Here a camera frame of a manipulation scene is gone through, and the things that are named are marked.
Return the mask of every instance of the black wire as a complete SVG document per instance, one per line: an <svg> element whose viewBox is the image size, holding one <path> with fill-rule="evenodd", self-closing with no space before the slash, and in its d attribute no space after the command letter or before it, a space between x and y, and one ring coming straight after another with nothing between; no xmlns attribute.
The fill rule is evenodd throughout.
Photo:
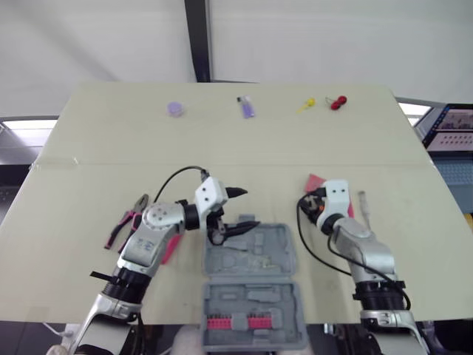
<svg viewBox="0 0 473 355"><path fill-rule="evenodd" d="M312 255L312 257L314 257L316 260L318 260L320 263L324 264L325 266L328 266L329 268L332 268L333 270L336 270L336 271L339 271L341 272L342 274L345 274L345 275L348 275L348 276L352 276L352 274L348 271L345 271L345 270L342 270L340 268L337 268L336 266L333 266L332 264L329 264L328 262L326 262L325 260L321 259L319 256L316 255L316 253L314 253L312 250L310 250L309 246L306 244L305 240L304 240L304 236L302 235L302 229L301 229L301 215L300 215L300 208L301 208L301 201L303 199L305 199L309 194L306 194L303 198L301 198L298 202L297 202L297 206L296 206L296 216L297 216L297 230L299 231L299 236L301 238L301 241L302 241L302 244L304 244L304 247L307 249L307 251L309 252L310 255Z"/></svg>
<svg viewBox="0 0 473 355"><path fill-rule="evenodd" d="M341 257L343 259L345 259L346 261L348 261L349 263L352 263L352 264L355 264L355 265L358 265L358 266L361 266L362 268L364 268L365 270L368 270L368 271L371 271L372 273L374 274L377 274L379 277L382 277L383 279L385 279L388 283L391 284L391 286L393 288L396 289L397 292L399 292L400 294L402 294L402 296L404 297L404 299L406 300L406 310L409 310L411 309L411 300L409 299L409 297L407 296L406 292L404 292L404 290L399 287L395 281L388 277L386 274L383 274L382 272L376 270L375 268L372 268L371 266L368 266L368 265L365 265L363 263L359 263L358 261L352 259L351 257L346 257L344 256L343 254L340 254L338 253L337 251L333 250L332 248L332 245L330 244L331 240L332 240L332 236L333 234L329 235L328 239L327 239L327 247L328 247L328 250L330 250L330 252L334 255L336 255L337 257Z"/></svg>
<svg viewBox="0 0 473 355"><path fill-rule="evenodd" d="M138 313L138 340L140 341L140 355L146 355L146 339L145 339L145 325L141 318L141 313Z"/></svg>
<svg viewBox="0 0 473 355"><path fill-rule="evenodd" d="M192 169L195 169L195 170L200 170L200 172L204 172L204 173L207 173L207 170L205 170L204 168L200 167L200 166L197 166L197 165L190 165L190 166L186 166L182 169L179 169L177 170L176 172L174 172L170 177L168 177L168 180L166 180L166 182L161 186L161 189L160 191L156 194L156 197L154 198L153 202L155 203L157 201L158 198L160 198L161 194L163 193L163 190L164 188L166 187L166 185L169 183L169 181L172 180L172 178L178 174L180 174L181 172L184 172L185 170L192 170Z"/></svg>
<svg viewBox="0 0 473 355"><path fill-rule="evenodd" d="M421 335L424 342L426 342L430 355L435 355L435 346L432 344L427 334L425 334L425 332L421 329L421 327L417 326L417 329L419 330L419 334Z"/></svg>

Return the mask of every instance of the beige table surface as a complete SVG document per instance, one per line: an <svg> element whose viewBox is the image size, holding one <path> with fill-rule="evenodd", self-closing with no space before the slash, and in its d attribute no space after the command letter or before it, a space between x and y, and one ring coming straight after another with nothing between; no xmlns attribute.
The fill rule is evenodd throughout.
<svg viewBox="0 0 473 355"><path fill-rule="evenodd" d="M238 95L251 95L254 119ZM325 96L346 95L330 111ZM306 98L315 107L297 115ZM169 101L186 114L166 116ZM81 322L117 253L102 248L125 209L176 169L199 164L250 193L225 206L225 220L254 213L287 223L294 236L308 323L358 322L349 277L318 264L297 234L295 204L309 173L346 178L367 191L372 228L395 255L418 320L473 316L473 237L389 90L374 86L261 84L86 84L63 111L0 226L0 319ZM162 199L193 198L196 172L177 177ZM326 237L307 238L335 260ZM144 300L150 323L200 321L203 238L189 232L160 267Z"/></svg>

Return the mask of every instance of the monitor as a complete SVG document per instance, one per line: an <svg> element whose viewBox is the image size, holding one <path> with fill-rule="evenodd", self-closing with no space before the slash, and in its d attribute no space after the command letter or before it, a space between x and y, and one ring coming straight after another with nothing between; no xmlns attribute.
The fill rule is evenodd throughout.
<svg viewBox="0 0 473 355"><path fill-rule="evenodd" d="M473 104L447 104L422 143L430 155L473 153Z"/></svg>

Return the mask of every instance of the ceiling light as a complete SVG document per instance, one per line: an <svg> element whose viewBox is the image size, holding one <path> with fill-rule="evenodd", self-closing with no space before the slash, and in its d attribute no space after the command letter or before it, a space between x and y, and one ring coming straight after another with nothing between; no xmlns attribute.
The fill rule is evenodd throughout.
<svg viewBox="0 0 473 355"><path fill-rule="evenodd" d="M3 121L10 129L52 129L57 120Z"/></svg>

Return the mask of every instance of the silver robot arm segment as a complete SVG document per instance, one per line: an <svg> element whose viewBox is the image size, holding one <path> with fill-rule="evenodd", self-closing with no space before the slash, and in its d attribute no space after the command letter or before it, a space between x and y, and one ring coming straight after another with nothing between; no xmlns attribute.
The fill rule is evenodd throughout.
<svg viewBox="0 0 473 355"><path fill-rule="evenodd" d="M361 264L348 260L356 286L353 298L361 301L361 324L369 331L370 339L376 340L376 351L385 355L427 354L414 317L405 309L401 293L405 285L398 281L391 251L371 230L347 215L348 182L325 181L311 198L302 207L310 221L331 237L340 255Z"/></svg>
<svg viewBox="0 0 473 355"><path fill-rule="evenodd" d="M227 233L222 206L230 197L246 193L225 188L215 177L207 177L195 192L193 204L154 203L143 213L137 231L120 254L83 325L69 348L69 354L122 354L132 323L141 311L141 301L166 252L168 241L185 230L199 229L208 236ZM219 226L214 231L212 226ZM245 232L253 226L244 226Z"/></svg>

